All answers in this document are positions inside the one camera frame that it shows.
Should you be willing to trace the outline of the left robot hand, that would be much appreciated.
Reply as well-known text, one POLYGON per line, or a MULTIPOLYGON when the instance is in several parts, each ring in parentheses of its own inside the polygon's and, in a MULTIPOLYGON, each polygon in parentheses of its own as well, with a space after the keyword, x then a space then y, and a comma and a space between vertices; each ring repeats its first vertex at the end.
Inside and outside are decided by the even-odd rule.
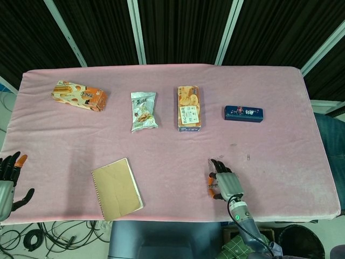
POLYGON ((28 204, 35 189, 30 188, 21 200, 14 202, 14 194, 21 169, 27 160, 27 155, 20 155, 20 151, 1 158, 1 222, 5 221, 12 212, 28 204))

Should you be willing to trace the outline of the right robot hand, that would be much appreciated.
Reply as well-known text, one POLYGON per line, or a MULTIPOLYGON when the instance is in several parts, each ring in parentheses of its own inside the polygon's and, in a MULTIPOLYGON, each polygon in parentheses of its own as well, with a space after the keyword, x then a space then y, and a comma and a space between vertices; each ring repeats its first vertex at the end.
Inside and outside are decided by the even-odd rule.
POLYGON ((219 160, 209 159, 209 164, 215 171, 208 177, 208 194, 215 200, 226 202, 241 199, 244 190, 237 175, 219 160))

